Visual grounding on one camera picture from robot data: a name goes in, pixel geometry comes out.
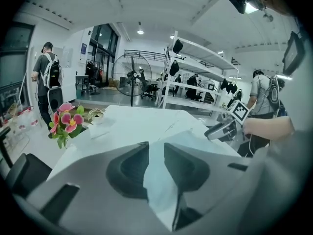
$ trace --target ceiling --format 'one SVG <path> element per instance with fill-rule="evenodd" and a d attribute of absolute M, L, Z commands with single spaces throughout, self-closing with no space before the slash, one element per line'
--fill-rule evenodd
<path fill-rule="evenodd" d="M 138 38 L 139 21 L 142 37 L 149 40 L 167 42 L 178 30 L 181 37 L 213 51 L 234 51 L 242 74 L 253 69 L 281 72 L 290 33 L 297 31 L 291 17 L 267 9 L 274 18 L 268 23 L 264 12 L 242 15 L 228 0 L 27 0 L 21 11 L 73 31 L 122 22 L 130 38 Z"/>

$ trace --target pink flower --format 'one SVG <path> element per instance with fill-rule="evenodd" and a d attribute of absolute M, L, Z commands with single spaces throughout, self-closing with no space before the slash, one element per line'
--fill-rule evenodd
<path fill-rule="evenodd" d="M 53 128 L 50 130 L 50 133 L 53 133 L 54 135 L 57 134 L 57 126 L 59 124 L 59 116 L 58 113 L 53 113 Z"/>
<path fill-rule="evenodd" d="M 78 124 L 82 124 L 84 122 L 84 119 L 80 114 L 75 114 L 72 118 L 70 113 L 64 113 L 61 117 L 61 122 L 67 125 L 65 131 L 71 133 L 76 130 Z"/>
<path fill-rule="evenodd" d="M 74 109 L 75 106 L 72 106 L 71 103 L 64 103 L 58 109 L 59 112 L 69 112 L 70 110 Z"/>

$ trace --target white shelf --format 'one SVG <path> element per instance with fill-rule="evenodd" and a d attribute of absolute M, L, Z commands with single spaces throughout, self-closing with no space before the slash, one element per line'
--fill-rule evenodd
<path fill-rule="evenodd" d="M 180 97 L 168 96 L 166 98 L 165 103 L 188 106 L 188 107 L 204 109 L 204 110 L 209 110 L 209 111 L 226 112 L 226 109 L 217 107 L 217 106 L 212 105 L 212 104 L 201 103 L 201 102 L 197 102 L 197 101 L 192 101 L 190 99 L 183 99 Z"/>
<path fill-rule="evenodd" d="M 177 37 L 175 41 L 177 39 L 179 39 L 183 44 L 183 48 L 181 50 L 182 53 L 201 59 L 222 70 L 238 70 L 236 66 L 214 51 L 180 37 Z"/>
<path fill-rule="evenodd" d="M 197 91 L 209 92 L 209 93 L 211 93 L 211 94 L 218 95 L 218 96 L 226 96 L 226 97 L 232 98 L 232 95 L 223 95 L 223 94 L 221 94 L 221 93 L 219 93 L 219 92 L 211 91 L 211 90 L 208 90 L 208 89 L 206 89 L 206 88 L 201 88 L 201 87 L 197 87 L 197 86 L 192 86 L 192 85 L 189 85 L 189 84 L 177 83 L 177 82 L 173 82 L 173 81 L 170 81 L 170 84 L 171 84 L 171 85 L 180 86 L 180 87 L 187 87 L 187 88 L 195 89 L 195 90 L 197 90 Z"/>
<path fill-rule="evenodd" d="M 230 81 L 222 74 L 218 74 L 212 69 L 205 67 L 204 65 L 191 58 L 186 57 L 184 60 L 182 60 L 174 56 L 174 59 L 178 62 L 179 69 L 182 69 L 184 71 L 190 71 L 218 82 L 223 82 L 224 79 L 226 79 L 228 82 Z"/>

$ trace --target gray t-shirt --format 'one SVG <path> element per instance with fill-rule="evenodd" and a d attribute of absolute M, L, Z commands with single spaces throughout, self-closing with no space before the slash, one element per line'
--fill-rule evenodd
<path fill-rule="evenodd" d="M 259 75 L 254 77 L 250 96 L 256 96 L 257 102 L 251 113 L 252 115 L 262 115 L 274 112 L 267 98 L 269 94 L 269 82 L 270 79 L 267 76 Z"/>
<path fill-rule="evenodd" d="M 55 55 L 52 52 L 48 52 L 48 54 L 50 55 L 51 59 L 54 60 Z M 47 68 L 47 65 L 49 64 L 49 60 L 45 55 L 41 55 L 34 67 L 33 71 L 39 72 L 38 75 L 38 90 L 37 90 L 37 94 L 38 96 L 45 96 L 48 94 L 48 88 L 46 86 L 44 86 L 44 82 L 43 79 L 41 77 L 41 74 L 43 75 L 45 73 L 45 69 Z"/>

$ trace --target black standing fan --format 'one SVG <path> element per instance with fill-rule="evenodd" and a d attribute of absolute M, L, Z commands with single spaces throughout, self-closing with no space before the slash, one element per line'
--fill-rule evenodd
<path fill-rule="evenodd" d="M 122 94 L 131 97 L 133 106 L 133 97 L 143 94 L 149 88 L 151 67 L 138 53 L 126 53 L 114 63 L 112 80 Z"/>

